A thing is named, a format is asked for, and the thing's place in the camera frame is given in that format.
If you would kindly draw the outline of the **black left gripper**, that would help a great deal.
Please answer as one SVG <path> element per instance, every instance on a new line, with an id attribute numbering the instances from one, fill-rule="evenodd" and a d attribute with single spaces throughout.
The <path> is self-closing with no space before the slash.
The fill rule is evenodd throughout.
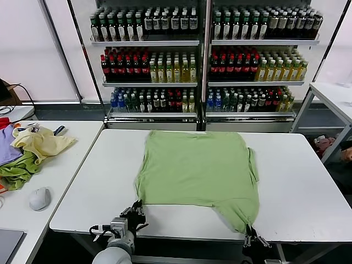
<path id="1" fill-rule="evenodd" d="M 134 237 L 139 230 L 149 225 L 146 222 L 142 201 L 134 202 L 131 207 L 126 208 L 120 213 L 120 218 L 127 218 L 128 231 L 131 231 Z"/>

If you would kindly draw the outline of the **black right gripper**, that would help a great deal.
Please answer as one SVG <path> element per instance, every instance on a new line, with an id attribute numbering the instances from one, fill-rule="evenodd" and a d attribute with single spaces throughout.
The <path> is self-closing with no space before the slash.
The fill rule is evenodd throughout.
<path id="1" fill-rule="evenodd" d="M 264 247 L 271 248 L 272 245 L 260 236 L 253 226 L 246 225 L 244 246 L 242 247 L 242 254 L 245 256 L 257 256 L 260 254 L 260 248 L 256 245 L 251 245 L 251 238 L 260 242 Z"/>

